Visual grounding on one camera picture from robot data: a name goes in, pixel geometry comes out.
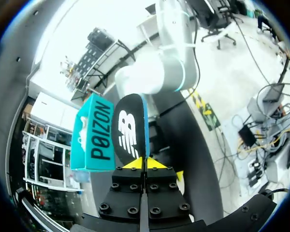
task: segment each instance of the yellow triangle marker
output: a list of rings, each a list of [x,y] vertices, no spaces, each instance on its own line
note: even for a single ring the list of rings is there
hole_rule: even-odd
[[[183,175],[184,175],[184,171],[177,172],[176,175],[177,175],[178,180],[182,181]]]
[[[152,169],[152,168],[166,168],[162,163],[159,163],[158,161],[154,160],[151,157],[147,158],[147,169]]]
[[[136,169],[142,169],[142,164],[143,164],[143,158],[140,157],[138,159],[135,159],[131,163],[128,163],[126,166],[123,166],[122,168],[136,168]]]

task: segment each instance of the yellow black hazard tape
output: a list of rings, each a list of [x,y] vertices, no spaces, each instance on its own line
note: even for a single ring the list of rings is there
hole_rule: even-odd
[[[220,126],[220,122],[216,117],[214,110],[206,103],[198,92],[195,90],[192,94],[192,100],[194,104],[197,106],[198,110],[200,111],[209,131],[212,131],[213,128],[217,128]]]

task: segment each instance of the electronic device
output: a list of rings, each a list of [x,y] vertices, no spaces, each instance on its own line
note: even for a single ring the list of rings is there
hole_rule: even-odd
[[[115,42],[106,31],[100,28],[95,28],[87,38],[92,45],[99,48],[102,52],[105,52]]]
[[[244,125],[243,128],[239,130],[238,134],[243,139],[244,144],[248,147],[252,147],[257,141],[256,137],[253,135],[247,125]]]
[[[269,91],[263,98],[263,102],[278,102],[284,87],[284,84],[271,85]]]
[[[287,139],[281,150],[266,160],[266,176],[269,181],[278,183],[286,173],[290,153],[290,139]]]

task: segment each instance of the bolt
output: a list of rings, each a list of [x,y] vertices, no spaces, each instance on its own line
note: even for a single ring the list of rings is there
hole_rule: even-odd
[[[111,209],[107,203],[100,204],[99,208],[103,213],[107,213]]]
[[[161,209],[158,207],[153,207],[150,209],[150,214],[153,216],[158,216],[159,214],[161,214]]]
[[[119,186],[118,183],[113,183],[113,184],[112,184],[112,189],[113,189],[113,190],[119,190],[119,188],[120,188],[120,186]]]
[[[136,191],[139,187],[137,185],[130,185],[132,191]]]
[[[248,210],[249,210],[249,207],[247,205],[243,205],[242,212],[246,213],[248,212]]]
[[[176,183],[170,183],[170,184],[169,184],[169,188],[170,188],[171,190],[176,190],[176,189],[178,189],[178,186],[177,186]]]
[[[190,209],[190,204],[188,204],[188,203],[180,204],[180,205],[179,205],[179,209],[182,210],[182,211],[189,211],[189,209]]]
[[[251,215],[251,220],[252,220],[252,221],[257,221],[258,219],[259,219],[258,214],[253,214],[253,215]]]
[[[151,185],[150,189],[153,191],[157,191],[159,189],[159,185]]]
[[[131,207],[128,209],[128,214],[130,214],[130,215],[137,214],[138,212],[139,212],[139,210],[135,207]]]

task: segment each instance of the teal box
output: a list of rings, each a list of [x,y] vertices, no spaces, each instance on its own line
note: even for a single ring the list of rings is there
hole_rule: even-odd
[[[114,105],[106,99],[92,94],[78,111],[72,133],[71,169],[103,172],[115,169],[115,154],[111,136]],[[86,151],[79,143],[79,132],[83,127],[81,117],[87,121]]]

